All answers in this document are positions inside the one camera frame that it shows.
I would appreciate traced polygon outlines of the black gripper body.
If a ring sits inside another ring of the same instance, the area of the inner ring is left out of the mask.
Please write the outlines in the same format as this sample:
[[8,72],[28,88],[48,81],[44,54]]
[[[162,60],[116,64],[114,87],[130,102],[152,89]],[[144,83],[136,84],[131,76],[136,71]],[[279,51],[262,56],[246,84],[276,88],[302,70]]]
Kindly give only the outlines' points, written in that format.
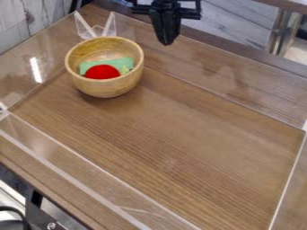
[[135,14],[175,13],[183,19],[202,18],[202,0],[131,0],[131,4]]

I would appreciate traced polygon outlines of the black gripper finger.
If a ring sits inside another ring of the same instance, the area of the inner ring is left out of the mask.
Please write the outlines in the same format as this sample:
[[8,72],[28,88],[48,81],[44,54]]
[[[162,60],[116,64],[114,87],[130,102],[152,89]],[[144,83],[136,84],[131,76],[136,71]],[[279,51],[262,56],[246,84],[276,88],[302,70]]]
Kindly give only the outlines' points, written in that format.
[[167,44],[171,45],[180,34],[182,17],[178,9],[167,12],[166,20],[166,38]]
[[166,32],[164,32],[164,27],[163,27],[162,14],[155,9],[151,9],[148,12],[150,12],[150,18],[151,18],[154,30],[155,30],[155,33],[156,33],[156,37],[159,39],[159,42],[163,45],[166,45],[167,44],[167,39],[166,39]]

